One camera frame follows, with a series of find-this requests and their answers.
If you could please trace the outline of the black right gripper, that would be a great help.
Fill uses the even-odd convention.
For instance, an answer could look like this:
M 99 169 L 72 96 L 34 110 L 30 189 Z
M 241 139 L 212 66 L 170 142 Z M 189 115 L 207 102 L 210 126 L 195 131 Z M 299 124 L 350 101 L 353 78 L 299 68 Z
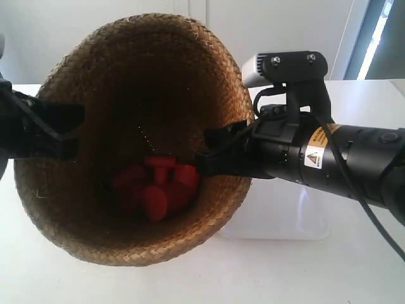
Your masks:
M 320 171 L 304 165 L 309 138 L 320 126 L 315 117 L 300 112 L 298 124 L 291 124 L 287 107 L 281 104 L 262 106 L 259 113 L 261 119 L 255 127 L 241 120 L 217 129 L 205 129 L 205 147 L 230 150 L 197 152 L 194 163 L 198 173 L 204 177 L 229 175 L 318 181 Z

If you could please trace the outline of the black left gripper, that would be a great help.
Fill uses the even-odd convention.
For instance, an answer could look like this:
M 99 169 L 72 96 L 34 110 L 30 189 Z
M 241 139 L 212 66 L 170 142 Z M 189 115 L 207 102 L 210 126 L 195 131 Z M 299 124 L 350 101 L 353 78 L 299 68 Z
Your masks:
M 57 133 L 70 133 L 81 126 L 85 119 L 85 108 L 81 104 L 37 99 L 13 90 L 10 81 L 1 79 L 1 158 L 72 160 L 77 156 L 77 137 L 40 136 L 36 147 L 36 123 L 23 110 L 24 107 L 34 111 Z

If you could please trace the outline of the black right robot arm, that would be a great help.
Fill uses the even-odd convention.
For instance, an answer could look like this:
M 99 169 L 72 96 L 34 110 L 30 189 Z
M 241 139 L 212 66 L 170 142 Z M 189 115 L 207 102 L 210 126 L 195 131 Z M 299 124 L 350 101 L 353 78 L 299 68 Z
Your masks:
M 404 221 L 404 130 L 331 123 L 326 136 L 308 112 L 289 125 L 283 104 L 263 106 L 253 123 L 204 131 L 195 163 L 204 176 L 283 179 L 346 198 L 356 186 L 370 205 Z

